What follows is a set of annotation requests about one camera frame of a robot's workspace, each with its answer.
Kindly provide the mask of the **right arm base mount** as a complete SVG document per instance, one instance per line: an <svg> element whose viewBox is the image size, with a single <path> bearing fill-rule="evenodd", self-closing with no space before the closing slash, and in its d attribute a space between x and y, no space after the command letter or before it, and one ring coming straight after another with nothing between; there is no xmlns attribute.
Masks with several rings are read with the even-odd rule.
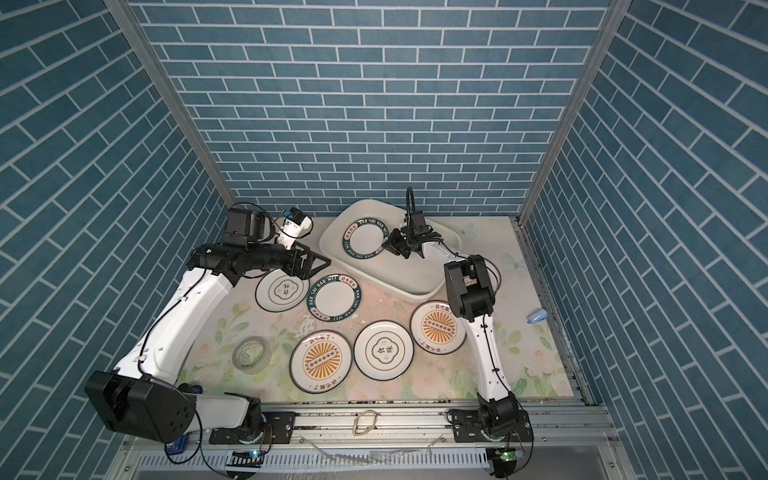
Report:
<svg viewBox="0 0 768 480"><path fill-rule="evenodd" d="M521 442L531 443L535 436L528 413L519 409L514 418L482 418L478 409L448 409L444 412L457 443Z"/></svg>

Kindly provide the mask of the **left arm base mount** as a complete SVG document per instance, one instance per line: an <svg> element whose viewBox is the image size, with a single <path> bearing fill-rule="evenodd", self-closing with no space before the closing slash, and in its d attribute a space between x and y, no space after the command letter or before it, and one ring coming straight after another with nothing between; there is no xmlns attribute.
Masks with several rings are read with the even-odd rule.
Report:
<svg viewBox="0 0 768 480"><path fill-rule="evenodd" d="M213 429L209 443L237 447L288 444L295 419L296 413L292 411L262 412L258 416L247 418L243 426Z"/></svg>

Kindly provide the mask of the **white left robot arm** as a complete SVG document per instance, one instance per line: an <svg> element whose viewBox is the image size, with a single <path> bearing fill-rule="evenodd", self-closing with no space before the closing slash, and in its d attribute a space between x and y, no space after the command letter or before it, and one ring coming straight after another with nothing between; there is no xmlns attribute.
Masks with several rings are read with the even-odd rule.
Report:
<svg viewBox="0 0 768 480"><path fill-rule="evenodd" d="M162 313L110 371L96 371L85 393L111 432L170 444L191 431L222 429L240 443L260 441L265 419L257 398L196 394L176 385L206 321L251 271L281 270L308 280L330 261L301 243L312 219L290 209L277 224L250 202L229 208L221 238L196 247Z"/></svg>

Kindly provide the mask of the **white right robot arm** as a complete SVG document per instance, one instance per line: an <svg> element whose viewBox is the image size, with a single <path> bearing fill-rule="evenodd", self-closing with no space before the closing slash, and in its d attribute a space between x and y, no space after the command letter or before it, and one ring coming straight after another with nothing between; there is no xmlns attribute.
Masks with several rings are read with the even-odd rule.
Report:
<svg viewBox="0 0 768 480"><path fill-rule="evenodd" d="M495 288L501 281L491 279L493 272L485 258L462 255L448 247L424 213L411 205L406 208L404 223L389 234L383 248L405 259L417 254L443 265L449 307L464 326L476 361L481 430L492 439L517 437L533 443L527 411L502 369L492 317Z"/></svg>

